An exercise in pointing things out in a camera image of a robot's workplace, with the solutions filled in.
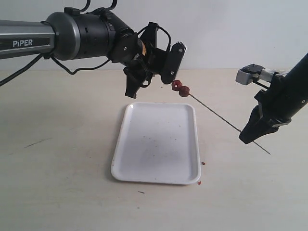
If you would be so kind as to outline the right grey black robot arm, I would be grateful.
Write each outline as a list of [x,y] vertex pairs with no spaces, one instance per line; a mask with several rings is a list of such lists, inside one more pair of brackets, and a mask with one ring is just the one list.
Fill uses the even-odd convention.
[[242,85],[255,83],[264,88],[255,95],[258,105],[239,135],[239,139],[248,144],[288,125],[308,103],[308,56],[289,72],[250,64],[238,70],[235,81]]

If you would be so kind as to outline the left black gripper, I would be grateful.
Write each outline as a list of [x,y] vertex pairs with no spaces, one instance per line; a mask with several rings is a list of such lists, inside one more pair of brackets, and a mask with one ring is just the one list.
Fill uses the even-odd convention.
[[132,54],[124,69],[127,78],[125,96],[136,99],[138,90],[148,87],[153,76],[161,74],[168,50],[157,47],[156,33],[143,33],[141,37],[135,34],[131,48]]

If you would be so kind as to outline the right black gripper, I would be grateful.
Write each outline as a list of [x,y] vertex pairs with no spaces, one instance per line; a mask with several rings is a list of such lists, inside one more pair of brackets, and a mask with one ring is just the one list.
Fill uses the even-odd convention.
[[269,88],[260,90],[255,99],[258,105],[251,112],[239,139],[249,144],[256,139],[275,133],[280,126],[292,121],[293,78],[273,77]]

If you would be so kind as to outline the left grey black robot arm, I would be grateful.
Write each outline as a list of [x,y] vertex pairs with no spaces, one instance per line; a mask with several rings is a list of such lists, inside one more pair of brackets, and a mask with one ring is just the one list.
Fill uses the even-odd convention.
[[135,32],[108,8],[83,13],[66,7],[41,22],[2,20],[0,57],[2,59],[34,55],[25,67],[3,79],[2,85],[32,67],[41,58],[63,61],[105,56],[109,62],[124,66],[127,77],[125,95],[136,97],[154,75],[166,73],[167,51],[157,48],[159,26],[150,23]]

